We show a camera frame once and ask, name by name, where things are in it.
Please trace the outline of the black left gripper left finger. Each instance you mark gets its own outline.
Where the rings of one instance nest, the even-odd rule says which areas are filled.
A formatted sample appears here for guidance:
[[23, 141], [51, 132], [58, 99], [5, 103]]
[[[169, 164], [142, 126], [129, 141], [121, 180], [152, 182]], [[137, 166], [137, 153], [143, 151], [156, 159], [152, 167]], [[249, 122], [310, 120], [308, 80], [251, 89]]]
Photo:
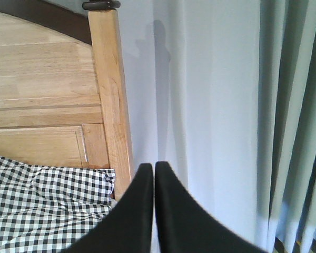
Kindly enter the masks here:
[[150, 252], [153, 169], [140, 164], [123, 197], [93, 229], [66, 252]]

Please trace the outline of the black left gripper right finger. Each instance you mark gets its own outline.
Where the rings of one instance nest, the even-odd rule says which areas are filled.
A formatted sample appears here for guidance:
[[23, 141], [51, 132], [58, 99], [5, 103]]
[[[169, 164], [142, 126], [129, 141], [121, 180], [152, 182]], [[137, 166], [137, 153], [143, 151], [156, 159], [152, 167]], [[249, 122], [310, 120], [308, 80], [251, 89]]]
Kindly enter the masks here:
[[161, 252], [262, 252], [211, 217], [165, 161], [155, 165], [155, 213]]

